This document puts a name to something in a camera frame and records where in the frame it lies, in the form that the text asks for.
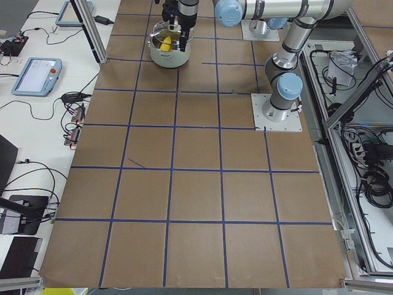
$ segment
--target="wires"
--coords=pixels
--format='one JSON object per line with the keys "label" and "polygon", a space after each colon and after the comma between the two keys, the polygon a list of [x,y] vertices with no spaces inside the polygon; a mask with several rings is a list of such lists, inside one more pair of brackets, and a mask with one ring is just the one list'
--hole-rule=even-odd
{"label": "wires", "polygon": [[26,173],[24,173],[24,174],[22,174],[22,175],[20,175],[20,176],[18,176],[16,178],[14,178],[13,180],[9,181],[6,184],[6,187],[8,187],[10,184],[14,183],[16,180],[18,180],[18,179],[20,179],[20,178],[22,178],[22,177],[24,177],[26,175],[29,175],[30,173],[33,173],[35,171],[40,171],[40,170],[48,170],[48,172],[50,173],[50,176],[52,178],[52,181],[53,181],[52,189],[49,190],[49,189],[42,189],[42,188],[38,188],[38,187],[29,187],[29,188],[22,188],[22,189],[4,189],[3,192],[12,192],[12,191],[44,191],[44,192],[49,192],[50,193],[49,200],[51,198],[55,197],[56,198],[56,203],[55,204],[58,206],[60,204],[60,200],[59,200],[59,197],[55,193],[56,179],[55,179],[55,175],[53,174],[53,172],[55,171],[55,172],[59,173],[64,178],[66,178],[66,176],[64,174],[62,174],[60,171],[58,171],[56,169],[49,168],[46,164],[41,163],[41,162],[30,161],[30,159],[26,159],[24,161],[18,161],[17,162],[17,164],[30,164],[30,163],[35,163],[35,164],[38,164],[38,165],[42,165],[42,166],[44,166],[44,168],[35,169],[35,170],[32,170],[32,171],[26,172]]}
{"label": "wires", "polygon": [[38,10],[38,11],[30,12],[27,15],[26,19],[28,19],[30,17],[30,15],[32,15],[32,14],[54,14],[54,15],[59,15],[59,13],[57,13],[57,12],[49,12],[49,11],[40,11],[40,10]]}
{"label": "wires", "polygon": [[[365,154],[361,152],[360,149],[356,149],[358,146],[355,146],[355,144],[362,146],[364,143],[384,144],[386,142],[383,139],[383,135],[386,134],[387,130],[381,130],[381,132],[377,133],[367,127],[346,129],[345,125],[346,122],[341,123],[340,137],[356,175],[354,193],[363,224],[367,231],[367,238],[370,242],[375,258],[384,266],[393,269],[393,265],[386,262],[376,250],[370,223],[366,218],[366,214],[364,213],[360,202],[362,196],[364,196],[367,202],[374,207],[384,210],[392,208],[393,189],[388,182],[388,175],[382,170],[382,168],[377,165],[369,165],[366,161],[363,161],[361,158],[363,158]],[[377,200],[380,198],[384,198],[384,203]]]}
{"label": "wires", "polygon": [[12,55],[11,55],[11,53],[10,53],[10,58],[8,59],[8,62],[7,62],[7,63],[2,63],[2,62],[0,61],[0,66],[8,66],[8,65],[10,64],[11,60],[12,60]]}
{"label": "wires", "polygon": [[57,45],[57,44],[64,43],[64,42],[66,42],[69,38],[74,37],[75,35],[77,35],[77,34],[79,34],[80,32],[83,31],[82,29],[80,29],[78,32],[76,32],[76,33],[74,33],[74,34],[68,36],[68,37],[67,37],[66,39],[64,39],[63,41],[54,42],[54,43],[49,43],[49,36],[50,36],[50,35],[49,35],[49,33],[47,32],[47,30],[44,29],[44,28],[27,29],[27,30],[21,32],[21,36],[24,36],[25,33],[28,32],[28,31],[38,31],[38,30],[43,30],[43,31],[45,32],[45,34],[47,35],[47,40],[46,40],[47,45]]}
{"label": "wires", "polygon": [[[84,102],[90,102],[86,100],[86,98],[91,95],[84,94],[83,91],[97,78],[98,74],[99,72],[95,74],[79,92],[67,92],[61,96],[66,110],[61,116],[60,125],[64,131],[63,138],[66,140],[70,149],[73,149],[72,147],[78,143],[79,133],[83,127],[83,120],[86,117]],[[66,114],[72,115],[73,120],[64,124],[63,121]]]}
{"label": "wires", "polygon": [[55,103],[56,103],[56,101],[58,101],[58,100],[60,100],[60,99],[61,99],[61,98],[57,98],[57,99],[55,99],[55,100],[53,101],[53,103],[52,103],[52,114],[51,114],[50,117],[48,117],[48,118],[38,118],[38,117],[36,117],[36,116],[33,114],[33,106],[32,106],[31,104],[29,104],[29,103],[27,103],[27,102],[25,102],[25,101],[21,101],[21,100],[12,100],[12,101],[10,101],[9,103],[6,103],[6,104],[0,106],[0,110],[1,110],[2,108],[5,108],[6,106],[12,104],[12,103],[23,103],[23,104],[27,104],[27,105],[29,106],[29,108],[30,108],[30,115],[31,115],[31,117],[32,117],[33,119],[42,120],[42,121],[48,121],[48,120],[51,120],[51,119],[54,117],[54,115],[55,115]]}
{"label": "wires", "polygon": [[15,75],[15,74],[0,74],[0,76],[12,76],[12,77],[19,77],[19,75]]}

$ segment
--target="white table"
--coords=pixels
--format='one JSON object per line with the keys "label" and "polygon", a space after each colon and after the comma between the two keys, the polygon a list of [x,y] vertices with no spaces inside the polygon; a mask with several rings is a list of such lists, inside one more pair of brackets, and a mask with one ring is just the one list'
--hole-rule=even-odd
{"label": "white table", "polygon": [[[93,15],[102,15],[111,20],[115,20],[120,0],[92,0],[94,4]],[[33,11],[43,10],[49,12],[59,12],[64,0],[40,0]],[[55,26],[56,15],[50,14],[32,14],[23,25],[23,30],[35,27],[45,28],[52,32]],[[109,41],[112,31],[112,25],[104,26],[97,24],[101,39],[105,46]],[[59,42],[69,35],[76,33],[80,28],[57,28],[55,34],[50,34],[49,42]],[[13,57],[7,66],[0,66],[0,73],[20,74],[29,57],[52,57],[60,58],[63,62],[59,80],[54,89],[47,97],[31,96],[14,96],[11,89],[16,81],[15,77],[0,76],[0,105],[4,105],[12,100],[26,101],[32,104],[33,113],[36,117],[48,118],[52,114],[52,103],[66,92],[80,91],[99,71],[99,65],[96,63],[93,54],[88,45],[84,32],[80,32],[71,37],[65,43],[58,45],[47,45],[44,31],[28,31],[26,36],[29,40],[21,51],[19,57]],[[3,63],[6,63],[8,57],[4,57]],[[92,93],[94,89],[94,80],[85,90],[84,93]],[[55,114],[52,120],[41,121],[31,117],[29,106],[21,103],[12,103],[0,110],[0,134],[11,141],[19,148],[18,160],[30,159],[42,162],[50,168],[57,169],[68,174],[71,161],[74,156],[67,146],[64,146],[63,130],[60,125],[60,119],[64,114],[64,107],[59,100],[55,103]],[[67,114],[64,122],[70,122],[71,115]],[[38,164],[20,164],[15,165],[10,179],[31,171],[36,168],[43,168]],[[58,173],[56,177],[55,193],[61,198],[63,193],[65,179]],[[29,174],[24,178],[11,184],[8,189],[39,187],[52,189],[53,181],[50,173],[45,170]],[[3,197],[9,198],[13,194],[26,195],[49,195],[48,192],[41,191],[21,191],[5,192]],[[44,254],[52,231],[52,224],[45,222],[40,225],[35,237],[43,239],[41,250],[37,257],[35,268],[40,269]],[[0,235],[0,266],[4,263],[9,246],[12,242],[12,235]]]}

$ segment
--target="black monitor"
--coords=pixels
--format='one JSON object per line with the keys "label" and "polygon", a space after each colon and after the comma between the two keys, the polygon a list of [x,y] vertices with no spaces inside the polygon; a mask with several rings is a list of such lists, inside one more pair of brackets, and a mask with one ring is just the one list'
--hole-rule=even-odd
{"label": "black monitor", "polygon": [[0,234],[35,235],[49,198],[40,195],[12,195],[7,200],[1,197],[17,155],[18,148],[0,135],[0,208],[6,209],[0,214]]}
{"label": "black monitor", "polygon": [[7,186],[17,155],[18,148],[0,135],[0,195]]}

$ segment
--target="blue tape grid line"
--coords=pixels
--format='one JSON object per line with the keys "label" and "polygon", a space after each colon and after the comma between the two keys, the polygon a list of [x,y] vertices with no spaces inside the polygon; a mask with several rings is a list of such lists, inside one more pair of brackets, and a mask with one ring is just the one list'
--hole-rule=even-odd
{"label": "blue tape grid line", "polygon": [[[102,126],[102,127],[138,127],[138,128],[174,128],[172,125],[138,125],[138,124],[97,124],[84,123],[84,126]],[[226,129],[226,130],[255,130],[252,127],[215,127],[215,126],[176,126],[183,129]]]}
{"label": "blue tape grid line", "polygon": [[[171,171],[170,168],[155,167],[108,167],[108,166],[71,166],[72,169],[117,169],[117,170],[152,170],[152,171]],[[319,171],[297,171],[297,170],[236,170],[236,169],[192,169],[192,168],[173,168],[173,171],[189,172],[224,172],[224,173],[291,173],[291,174],[319,174]]]}
{"label": "blue tape grid line", "polygon": [[[147,19],[147,25],[146,25],[145,34],[147,34],[147,30],[149,29],[149,20],[150,20],[150,13],[152,11],[152,7],[153,7],[153,1],[151,1],[151,3],[150,3],[150,10],[149,10],[149,16],[148,16],[148,19]],[[141,60],[143,58],[144,49],[145,49],[145,46],[142,47]],[[140,61],[139,62],[139,67],[138,67],[138,75],[136,77],[136,82],[135,82],[135,90],[138,88],[139,77],[140,77],[140,74],[141,74],[141,65],[142,65],[142,62]],[[130,116],[129,116],[129,119],[128,119],[128,125],[131,125],[131,119],[132,119],[133,109],[134,109],[134,104],[135,104],[135,96],[136,96],[136,92],[134,92],[133,103],[131,105]],[[126,133],[126,138],[125,138],[124,148],[123,148],[122,162],[121,162],[121,165],[120,165],[121,167],[123,167],[123,164],[124,164],[124,159],[125,159],[125,154],[126,154],[126,150],[127,150],[129,134],[130,134],[130,127],[127,127],[127,133]],[[119,177],[117,179],[117,186],[116,186],[116,191],[115,191],[115,197],[114,197],[114,201],[113,201],[113,204],[112,204],[111,219],[113,219],[114,215],[115,215],[116,201],[117,201],[117,197],[118,197],[118,194],[119,194],[119,187],[120,187],[120,180],[122,178],[122,172],[123,172],[123,169],[120,169]],[[108,228],[108,235],[107,235],[107,239],[106,239],[106,246],[105,246],[104,258],[103,258],[103,264],[102,264],[102,267],[101,267],[101,275],[99,277],[99,283],[98,283],[98,285],[100,287],[103,285],[103,279],[104,279],[104,274],[105,274],[105,266],[106,266],[106,259],[107,259],[108,249],[109,249],[109,243],[110,243],[110,240],[111,240],[112,225],[113,225],[113,222],[110,221],[109,222],[109,228]]]}
{"label": "blue tape grid line", "polygon": [[227,238],[225,234],[225,205],[224,205],[224,176],[222,165],[222,132],[221,132],[221,111],[220,111],[220,82],[219,82],[219,65],[218,65],[218,51],[217,51],[217,24],[214,22],[214,54],[216,58],[216,79],[217,79],[217,112],[219,121],[219,153],[220,153],[220,191],[221,191],[221,214],[222,214],[222,244],[224,255],[224,277],[225,287],[229,288],[228,280],[228,262],[227,262]]}
{"label": "blue tape grid line", "polygon": [[164,270],[163,270],[163,279],[162,286],[166,286],[166,270],[167,270],[167,262],[168,262],[168,239],[169,239],[169,220],[171,214],[171,197],[172,197],[172,183],[173,183],[173,162],[174,162],[174,150],[175,150],[175,142],[176,142],[176,121],[177,121],[177,103],[179,101],[179,77],[180,71],[177,69],[177,79],[176,79],[176,100],[174,106],[174,119],[173,119],[173,138],[172,138],[172,154],[171,154],[171,169],[169,175],[169,192],[168,192],[168,209],[166,212],[166,229],[165,229],[165,250],[164,250]]}
{"label": "blue tape grid line", "polygon": [[267,158],[268,158],[268,167],[269,167],[269,175],[270,175],[270,183],[271,183],[271,192],[272,192],[272,195],[273,195],[274,211],[276,213],[276,219],[277,219],[277,230],[278,230],[278,238],[279,238],[279,242],[280,242],[282,264],[284,266],[284,275],[285,275],[285,280],[286,280],[286,283],[287,283],[287,288],[290,288],[287,263],[286,263],[286,260],[285,260],[285,253],[284,253],[284,245],[283,245],[283,242],[282,242],[280,219],[279,219],[279,215],[278,215],[276,193],[275,193],[275,190],[274,190],[273,174],[271,172],[269,144],[268,144],[268,137],[267,137],[266,128],[263,131],[263,136],[265,137],[266,154],[267,154]]}
{"label": "blue tape grid line", "polygon": [[332,226],[332,222],[308,221],[222,221],[222,220],[166,220],[166,219],[125,219],[125,218],[56,218],[56,221],[67,222],[135,222],[135,223],[180,223],[180,224],[264,224],[280,226]]}

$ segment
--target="cable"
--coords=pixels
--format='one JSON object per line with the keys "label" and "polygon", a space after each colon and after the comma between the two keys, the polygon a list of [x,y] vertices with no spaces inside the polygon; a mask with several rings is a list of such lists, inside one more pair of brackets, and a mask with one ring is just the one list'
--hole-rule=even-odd
{"label": "cable", "polygon": [[59,197],[50,189],[42,189],[40,187],[26,187],[23,189],[4,189],[3,192],[19,192],[19,191],[44,191],[44,192],[50,192],[55,198],[58,204],[60,204]]}
{"label": "cable", "polygon": [[79,34],[80,32],[83,31],[82,29],[80,29],[78,32],[76,32],[75,34],[72,34],[72,35],[68,36],[68,37],[67,37],[66,39],[64,39],[63,41],[54,42],[54,43],[49,43],[49,36],[50,36],[50,35],[49,35],[49,33],[47,32],[47,30],[44,29],[44,28],[27,29],[27,30],[23,31],[23,32],[21,33],[21,35],[24,36],[25,33],[28,32],[28,31],[38,31],[38,30],[43,30],[43,31],[45,32],[45,34],[47,35],[47,40],[46,40],[47,45],[57,45],[57,44],[64,43],[64,42],[66,42],[69,38],[74,37],[75,35],[77,35],[77,34]]}
{"label": "cable", "polygon": [[[353,161],[353,159],[351,157],[351,154],[350,154],[350,151],[349,151],[349,148],[348,148],[348,145],[347,145],[347,142],[346,142],[346,140],[344,138],[344,133],[345,132],[352,132],[352,131],[345,130],[345,124],[346,124],[345,122],[342,122],[341,131],[340,131],[341,135],[340,136],[341,136],[341,140],[343,142],[344,149],[345,149],[345,151],[346,151],[346,153],[347,153],[347,155],[349,157],[349,160],[352,163],[352,168],[353,168],[353,170],[355,172],[355,175],[357,175],[357,177],[356,177],[355,198],[356,198],[357,206],[358,206],[359,211],[360,211],[360,215],[362,217],[363,224],[364,224],[364,226],[366,228],[366,231],[367,231],[367,238],[368,238],[368,241],[370,243],[370,246],[372,248],[372,251],[373,251],[373,254],[374,254],[375,258],[380,263],[382,263],[384,266],[386,266],[386,267],[388,267],[390,269],[393,269],[393,265],[387,263],[380,256],[379,252],[377,252],[377,250],[375,248],[375,244],[374,244],[373,238],[372,238],[372,232],[371,232],[371,229],[370,229],[370,223],[368,222],[367,218],[365,217],[365,213],[364,213],[362,205],[360,203],[361,194],[364,194],[365,198],[367,199],[367,201],[371,205],[373,205],[375,207],[378,207],[378,208],[390,208],[391,206],[393,206],[392,188],[390,187],[390,185],[389,185],[389,183],[388,183],[388,181],[387,181],[387,179],[385,177],[375,176],[375,175],[383,175],[384,172],[382,174],[377,174],[377,172],[376,172],[380,168],[375,168],[374,167],[374,168],[370,169],[370,167],[369,167],[368,168],[368,172],[366,172],[363,175],[360,174],[359,166],[357,164],[355,164],[355,162]],[[379,142],[379,143],[381,142],[381,140],[379,138],[379,135],[382,134],[382,133],[376,134],[373,130],[371,130],[369,128],[366,128],[366,127],[359,127],[357,129],[363,130],[365,132],[369,132],[369,134],[371,134],[372,136],[375,136],[374,139],[377,140],[377,142]],[[358,140],[360,141],[360,143],[362,143],[362,138],[360,137],[359,133],[357,134],[357,136],[358,136]],[[389,203],[388,204],[382,205],[382,204],[378,203],[375,200],[375,198],[374,198],[374,197],[380,197],[383,194],[388,196],[388,198],[389,198]]]}
{"label": "cable", "polygon": [[7,62],[7,63],[2,63],[2,62],[0,61],[0,65],[1,65],[1,66],[8,66],[8,65],[10,64],[11,60],[12,60],[12,55],[11,55],[11,53],[10,53],[10,58],[8,59],[8,62]]}
{"label": "cable", "polygon": [[30,17],[30,15],[32,15],[32,14],[38,14],[38,13],[40,13],[40,14],[54,14],[54,15],[59,15],[59,13],[57,13],[57,12],[49,12],[49,11],[33,11],[33,12],[30,12],[28,15],[27,15],[27,17],[26,17],[26,19],[28,19],[29,17]]}
{"label": "cable", "polygon": [[[38,168],[38,169],[31,170],[31,171],[29,171],[29,172],[26,172],[26,173],[24,173],[24,174],[22,174],[22,175],[19,175],[18,177],[14,178],[14,179],[11,180],[10,182],[8,182],[8,183],[6,184],[6,187],[9,186],[10,184],[14,183],[14,182],[15,182],[16,180],[18,180],[18,179],[20,179],[20,178],[22,178],[22,177],[24,177],[24,176],[26,176],[26,175],[28,175],[28,174],[30,174],[30,173],[34,173],[34,172],[37,172],[37,171],[40,171],[40,170],[47,170],[47,169],[46,169],[46,168]],[[49,170],[54,171],[54,172],[57,172],[57,173],[59,173],[62,177],[64,177],[65,179],[67,179],[67,177],[66,177],[64,174],[62,174],[62,172],[60,172],[60,171],[58,171],[58,170],[56,170],[56,169],[52,169],[52,168],[49,168]]]}
{"label": "cable", "polygon": [[315,63],[314,63],[314,60],[313,60],[313,54],[316,53],[316,52],[319,52],[319,51],[320,51],[320,50],[317,50],[317,49],[311,51],[311,52],[309,53],[309,59],[310,59],[310,61],[311,61],[311,65],[312,65],[312,67],[313,67],[314,74],[315,74],[315,76],[316,76],[316,78],[317,78],[316,80],[317,80],[319,89],[320,89],[322,95],[324,96],[325,109],[327,109],[327,108],[328,108],[328,105],[327,105],[326,101],[328,101],[330,104],[333,104],[333,102],[330,100],[329,97],[327,97],[327,95],[326,95],[326,93],[325,93],[325,91],[324,91],[324,88],[323,88],[323,86],[322,86],[322,84],[321,84],[321,82],[320,82],[320,80],[319,80],[319,78],[318,78],[318,70],[317,70],[317,67],[316,67],[316,65],[315,65]]}
{"label": "cable", "polygon": [[52,115],[50,115],[49,118],[38,118],[38,117],[36,117],[36,116],[33,114],[33,106],[32,106],[31,104],[29,104],[29,103],[27,103],[27,102],[25,102],[25,101],[21,101],[21,100],[13,100],[13,101],[10,101],[9,103],[6,103],[6,104],[0,106],[0,110],[1,110],[2,108],[5,108],[6,106],[12,104],[12,103],[24,103],[24,104],[27,104],[27,105],[29,106],[29,108],[30,108],[30,115],[31,115],[31,117],[32,117],[33,119],[41,120],[41,121],[48,121],[48,120],[51,120],[51,119],[54,117],[54,115],[55,115],[55,103],[56,103],[56,101],[58,101],[58,100],[60,100],[60,99],[61,99],[61,98],[57,98],[57,99],[55,99],[55,100],[53,101],[53,103],[52,103]]}
{"label": "cable", "polygon": [[93,80],[97,78],[98,74],[99,74],[99,71],[98,71],[98,73],[95,74],[95,76],[86,84],[86,86],[85,86],[84,88],[82,88],[82,90],[81,90],[79,93],[83,92],[83,91],[86,89],[86,87],[89,86],[90,83],[92,83]]}
{"label": "cable", "polygon": [[[328,71],[329,71],[329,66],[326,66],[326,67],[322,70],[322,78],[324,79],[324,81],[325,81],[325,83],[326,83],[327,85],[329,85],[331,88],[333,88],[333,84],[327,79],[327,76],[325,76],[325,74],[326,74]],[[348,87],[348,88],[344,88],[344,89],[338,88],[338,87],[337,87],[337,90],[340,90],[340,91],[347,91],[347,90],[351,90],[351,89],[355,88],[355,86],[356,86],[356,84],[357,84],[357,81],[356,81],[356,78],[355,78],[355,77],[354,77],[353,81],[355,82],[354,85],[352,85],[352,86],[350,86],[350,87]]]}
{"label": "cable", "polygon": [[15,75],[15,74],[0,74],[0,76],[12,76],[12,77],[19,77],[19,75]]}

